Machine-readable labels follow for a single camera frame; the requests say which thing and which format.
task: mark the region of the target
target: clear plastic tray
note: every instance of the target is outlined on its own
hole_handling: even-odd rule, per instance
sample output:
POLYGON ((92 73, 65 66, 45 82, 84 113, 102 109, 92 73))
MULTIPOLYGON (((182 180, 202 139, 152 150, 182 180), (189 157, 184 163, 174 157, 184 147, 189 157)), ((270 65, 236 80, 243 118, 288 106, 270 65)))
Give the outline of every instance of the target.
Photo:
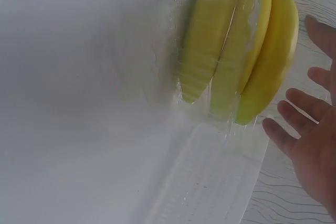
POLYGON ((240 222, 268 140, 181 109, 183 1, 0 1, 2 222, 240 222))

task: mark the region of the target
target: transparent plastic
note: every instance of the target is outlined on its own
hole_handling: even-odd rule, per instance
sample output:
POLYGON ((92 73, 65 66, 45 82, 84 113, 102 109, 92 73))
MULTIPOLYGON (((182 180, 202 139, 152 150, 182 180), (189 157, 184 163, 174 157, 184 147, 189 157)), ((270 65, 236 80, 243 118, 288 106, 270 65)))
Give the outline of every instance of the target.
POLYGON ((268 139, 181 103, 189 4, 0 1, 2 222, 240 222, 268 139))
POLYGON ((176 41, 178 69, 180 70, 180 74, 177 74, 176 77, 179 81, 177 97, 180 100, 181 107, 186 109, 194 119, 198 118, 200 121, 215 125, 221 130, 226 129, 227 126, 234 122, 239 103, 238 84, 243 73, 247 54, 254 43, 260 12, 260 1, 181 0, 181 4, 186 10, 182 13, 183 20, 185 20, 184 26, 178 26, 180 36, 178 36, 178 40, 176 41), (217 39, 218 33, 221 33, 220 28, 212 23, 211 20, 199 18, 200 16, 206 16, 206 13, 199 16, 194 15, 194 12, 200 8, 197 6, 197 1, 203 1, 203 3, 209 2, 206 4, 208 4, 208 8, 211 8, 212 12, 216 12, 219 6, 224 6, 228 9, 233 8, 228 17, 228 30, 219 39, 220 51, 207 50, 208 47, 214 46, 212 41, 202 42, 200 46, 192 45, 192 57, 197 59, 187 62, 184 60, 184 54, 186 47, 190 47, 187 40, 193 36, 192 33, 197 32, 198 29, 202 29, 204 36, 209 36, 211 39, 217 39), (230 47, 231 50, 224 50, 226 47, 230 47), (210 72, 210 76, 208 77, 212 77, 213 72, 210 70, 212 68, 215 69, 214 76, 226 73, 226 78, 221 78, 219 81, 216 80, 216 83, 214 83, 215 77, 205 77, 208 74, 207 72, 210 72), (188 84, 182 82, 182 78, 184 82, 192 82, 193 85, 188 86, 188 84), (223 108, 219 106, 219 109, 212 109, 212 98, 215 101, 226 101, 229 105, 223 108))

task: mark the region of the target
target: yellow banana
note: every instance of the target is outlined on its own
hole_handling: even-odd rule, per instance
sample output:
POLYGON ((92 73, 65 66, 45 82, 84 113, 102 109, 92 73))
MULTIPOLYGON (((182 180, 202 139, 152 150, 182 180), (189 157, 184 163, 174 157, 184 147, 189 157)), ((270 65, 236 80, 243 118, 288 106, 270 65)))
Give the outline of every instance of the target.
POLYGON ((237 87, 241 93, 247 83, 265 38, 270 10, 271 0, 238 0, 211 84, 211 113, 220 120, 231 114, 237 87))
POLYGON ((272 0, 260 55, 242 92, 236 122, 246 125, 272 101, 291 65, 299 31, 294 0, 272 0))
POLYGON ((241 94, 244 90, 244 87, 252 73, 253 67, 257 61, 257 58, 260 54, 262 44, 264 42, 268 22, 269 22, 269 16, 271 14, 271 6, 272 6, 272 0, 256 0, 255 8, 259 8, 259 17, 258 21, 255 24, 254 21, 251 21, 252 26, 257 26, 256 32, 253 35, 252 43, 253 46, 251 50, 247 53, 247 57, 245 59, 245 67, 242 76, 240 77, 240 81, 238 84, 238 94, 241 94))
POLYGON ((197 100, 208 86, 237 0, 197 0, 186 33, 180 68, 183 100, 197 100))

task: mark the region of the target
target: bunch of bananas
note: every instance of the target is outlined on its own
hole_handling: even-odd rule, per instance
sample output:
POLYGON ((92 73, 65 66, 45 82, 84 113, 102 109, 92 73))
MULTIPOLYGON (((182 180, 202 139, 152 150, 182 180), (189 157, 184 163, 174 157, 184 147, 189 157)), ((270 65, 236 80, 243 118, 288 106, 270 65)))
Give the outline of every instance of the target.
POLYGON ((294 0, 197 0, 181 59, 183 100, 210 85, 210 111, 246 125, 272 101, 291 65, 299 30, 294 0))

